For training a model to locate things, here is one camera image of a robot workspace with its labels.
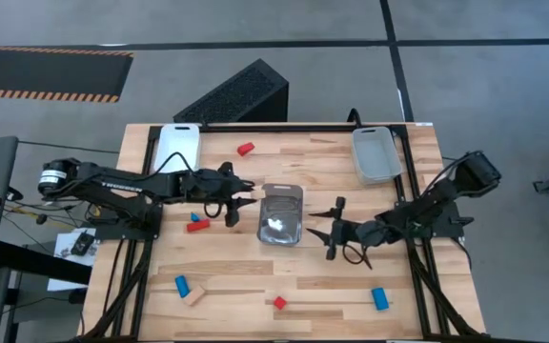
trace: red block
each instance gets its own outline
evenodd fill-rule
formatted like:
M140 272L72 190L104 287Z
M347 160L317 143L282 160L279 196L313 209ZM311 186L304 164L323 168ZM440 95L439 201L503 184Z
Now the red block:
M287 304L287 301L283 299L282 297L278 296L273 303L278 309L283 310L285 307L285 304Z
M247 144L243 144L242 146L238 147L236 149L236 152L238 152L239 155L244 156L247 154L247 152L252 151L255 148L254 143L249 142Z
M188 229L188 232L194 232L198 230L202 230L205 228L209 228L209 219L203 219L194 223L188 223L186 228Z

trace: blue block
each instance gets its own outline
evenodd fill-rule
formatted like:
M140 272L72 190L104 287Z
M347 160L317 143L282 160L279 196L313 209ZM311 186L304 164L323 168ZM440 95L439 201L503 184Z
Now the blue block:
M372 297L376 303L376 309L379 311L389 309L389 302L387 301L387 296L385 295L385 290L381 288L372 290Z
M177 285L179 296L186 297L190 293L190 288L188 287L188 281L186 281L186 276L179 275L178 277L176 277L175 284Z

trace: black floor mat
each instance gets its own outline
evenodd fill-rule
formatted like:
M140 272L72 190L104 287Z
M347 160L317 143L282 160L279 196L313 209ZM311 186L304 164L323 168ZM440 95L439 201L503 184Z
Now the black floor mat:
M117 102L132 53L0 47L0 97Z

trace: gray floor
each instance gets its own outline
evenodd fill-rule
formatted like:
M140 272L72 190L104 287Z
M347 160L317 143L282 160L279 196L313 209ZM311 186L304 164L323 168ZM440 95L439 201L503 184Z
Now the gray floor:
M398 39L549 38L549 1L390 2ZM0 0L0 45L385 37L378 1L369 0ZM549 341L549 194L531 186L549 176L549 46L400 53L415 118L435 123L442 153L483 149L504 177L487 197L460 202L477 219L467 246L488 332ZM350 107L364 120L401 120L385 48L139 51L119 103L0 99L0 135L116 150L126 124L169 121L258 57L290 80L292 121L342 120ZM21 146L12 185L36 201L41 164L64 156L115 163ZM17 219L40 240L57 233ZM0 237L30 243L6 224ZM69 337L76 325L76 311L62 312L23 326L19 341Z

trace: wooden tabletop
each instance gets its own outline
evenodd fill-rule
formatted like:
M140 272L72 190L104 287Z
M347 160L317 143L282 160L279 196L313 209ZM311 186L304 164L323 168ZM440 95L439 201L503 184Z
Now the wooden tabletop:
M149 126L127 126L118 169L141 172ZM424 188L442 168L436 132L431 126L415 124L408 124L408 131L418 182ZM347 198L344 217L355 221L369 220L391 209L397 200L393 182L369 188L358 183L349 133L202 133L201 142L202 168L216 169L231 161L237 175L253 180L258 187L264 183L302 186L304 228L329 232L331 219L313 218L308 213L329 210L337 196ZM255 149L240 157L236 147L247 142L253 142ZM410 198L405 168L403 176ZM326 248L307 232L293 248L262 244L255 235L259 203L243 207L241 220L232 229L225 227L221 215L212 220L210 228L186 233L190 212L202 214L202 206L165 207L160 237L153 244L139 339L420 337L403 242L369 250L374 267L369 270L365 265L349 264L341 253L335 261L325 260ZM483 331L465 254L450 239L432 242L441 288L468 323ZM117 244L105 242L97 253L84 306L87 328L101 316ZM125 249L111 299L117 294ZM201 285L207 290L193 307L185 305L176 290L174 278L180 274L186 275L191 288ZM370 293L376 287L385 289L389 310L376 310ZM425 292L436 333L433 299ZM288 301L282 311L273 306L278 296ZM130 330L133 305L132 294L123 333Z

